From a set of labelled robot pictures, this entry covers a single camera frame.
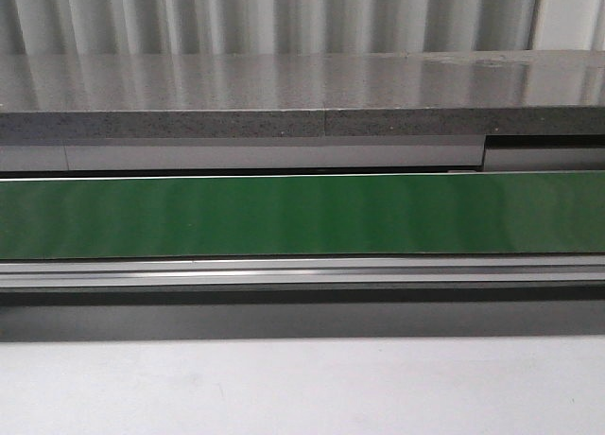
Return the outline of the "grey speckled stone counter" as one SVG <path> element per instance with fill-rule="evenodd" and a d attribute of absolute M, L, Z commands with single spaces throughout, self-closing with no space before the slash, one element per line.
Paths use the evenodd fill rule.
<path fill-rule="evenodd" d="M 5 142 L 603 132 L 596 51 L 1 60 Z"/>

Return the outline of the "green conveyor belt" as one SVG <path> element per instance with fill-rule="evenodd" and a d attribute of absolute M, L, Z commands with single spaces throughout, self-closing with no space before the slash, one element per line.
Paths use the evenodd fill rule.
<path fill-rule="evenodd" d="M 603 249 L 600 171 L 1 183 L 8 261 Z"/>

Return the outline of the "grey cabinet panel under counter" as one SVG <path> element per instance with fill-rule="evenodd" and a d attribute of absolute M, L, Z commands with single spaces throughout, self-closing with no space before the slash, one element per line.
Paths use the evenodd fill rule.
<path fill-rule="evenodd" d="M 1 147 L 4 172 L 265 169 L 597 170 L 601 135 L 410 135 L 25 141 Z"/>

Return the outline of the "grey corrugated curtain backdrop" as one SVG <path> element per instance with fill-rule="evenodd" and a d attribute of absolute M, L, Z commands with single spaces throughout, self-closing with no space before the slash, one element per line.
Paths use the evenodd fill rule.
<path fill-rule="evenodd" d="M 5 54 L 600 50 L 604 0 L 1 0 Z"/>

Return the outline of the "aluminium conveyor front rail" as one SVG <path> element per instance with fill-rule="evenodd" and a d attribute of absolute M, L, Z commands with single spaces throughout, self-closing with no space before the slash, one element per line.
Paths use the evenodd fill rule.
<path fill-rule="evenodd" d="M 511 288 L 603 283 L 601 254 L 38 261 L 1 266 L 4 290 Z"/>

